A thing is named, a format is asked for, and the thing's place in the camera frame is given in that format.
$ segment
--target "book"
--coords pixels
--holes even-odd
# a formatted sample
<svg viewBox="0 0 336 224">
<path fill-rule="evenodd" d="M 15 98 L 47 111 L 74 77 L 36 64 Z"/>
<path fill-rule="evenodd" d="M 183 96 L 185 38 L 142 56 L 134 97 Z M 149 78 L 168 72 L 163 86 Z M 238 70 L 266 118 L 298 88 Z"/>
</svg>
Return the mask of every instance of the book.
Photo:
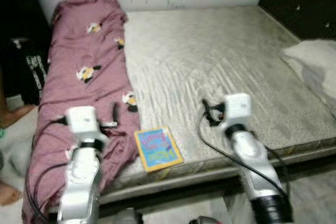
<svg viewBox="0 0 336 224">
<path fill-rule="evenodd" d="M 183 157 L 168 127 L 136 131 L 134 136 L 143 167 L 147 172 L 183 162 Z"/>
</svg>

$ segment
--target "minion print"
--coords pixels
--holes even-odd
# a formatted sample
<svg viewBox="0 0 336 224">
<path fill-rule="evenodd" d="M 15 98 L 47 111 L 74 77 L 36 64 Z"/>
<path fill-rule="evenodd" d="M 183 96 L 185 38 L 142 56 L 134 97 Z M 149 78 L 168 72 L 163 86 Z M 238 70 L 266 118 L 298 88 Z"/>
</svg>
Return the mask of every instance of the minion print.
<svg viewBox="0 0 336 224">
<path fill-rule="evenodd" d="M 94 71 L 99 69 L 101 69 L 101 66 L 94 66 L 93 68 L 84 66 L 76 73 L 76 76 L 79 80 L 82 80 L 84 81 L 84 83 L 87 83 L 89 80 L 91 80 Z"/>
<path fill-rule="evenodd" d="M 89 27 L 87 28 L 87 33 L 90 34 L 90 33 L 97 33 L 99 32 L 101 29 L 101 25 L 98 24 L 98 23 L 91 23 L 89 25 Z"/>
<path fill-rule="evenodd" d="M 116 38 L 116 39 L 114 39 L 114 41 L 117 42 L 119 50 L 124 48 L 125 40 L 123 40 L 121 38 Z"/>
<path fill-rule="evenodd" d="M 129 105 L 127 108 L 128 111 L 133 113 L 138 111 L 137 100 L 135 99 L 135 94 L 133 91 L 124 94 L 122 96 L 122 102 Z"/>
</svg>

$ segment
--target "bed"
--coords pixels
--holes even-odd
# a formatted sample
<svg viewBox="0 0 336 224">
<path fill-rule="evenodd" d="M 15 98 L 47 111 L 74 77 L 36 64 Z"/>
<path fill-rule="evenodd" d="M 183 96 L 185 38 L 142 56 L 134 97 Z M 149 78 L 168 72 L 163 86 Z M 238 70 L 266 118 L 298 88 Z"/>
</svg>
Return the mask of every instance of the bed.
<svg viewBox="0 0 336 224">
<path fill-rule="evenodd" d="M 107 204 L 236 175 L 196 134 L 201 98 L 253 99 L 250 128 L 287 163 L 336 153 L 336 120 L 281 59 L 299 41 L 257 6 L 128 13 L 127 72 L 141 129 L 168 126 L 184 163 L 146 173 L 137 158 L 103 191 Z M 216 128 L 204 136 L 229 151 Z"/>
</svg>

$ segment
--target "person's foot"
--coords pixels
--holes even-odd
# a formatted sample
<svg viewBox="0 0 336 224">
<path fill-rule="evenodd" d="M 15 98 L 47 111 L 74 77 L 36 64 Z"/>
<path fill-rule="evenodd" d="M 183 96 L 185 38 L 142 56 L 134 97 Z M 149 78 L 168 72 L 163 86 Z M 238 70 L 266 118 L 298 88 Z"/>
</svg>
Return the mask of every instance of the person's foot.
<svg viewBox="0 0 336 224">
<path fill-rule="evenodd" d="M 31 111 L 35 106 L 34 105 L 25 105 L 14 111 L 6 111 L 3 115 L 2 122 L 0 121 L 0 127 L 7 128 L 13 123 L 22 118 L 25 114 Z"/>
<path fill-rule="evenodd" d="M 0 182 L 0 206 L 8 206 L 22 198 L 22 193 L 2 182 Z"/>
</svg>

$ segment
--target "white pillow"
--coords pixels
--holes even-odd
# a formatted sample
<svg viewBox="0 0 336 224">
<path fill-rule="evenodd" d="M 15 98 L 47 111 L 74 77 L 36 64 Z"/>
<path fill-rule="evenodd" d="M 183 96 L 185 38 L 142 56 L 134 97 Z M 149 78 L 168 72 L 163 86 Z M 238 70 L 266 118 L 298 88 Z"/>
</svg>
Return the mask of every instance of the white pillow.
<svg viewBox="0 0 336 224">
<path fill-rule="evenodd" d="M 336 117 L 336 41 L 305 40 L 284 53 L 282 59 Z"/>
</svg>

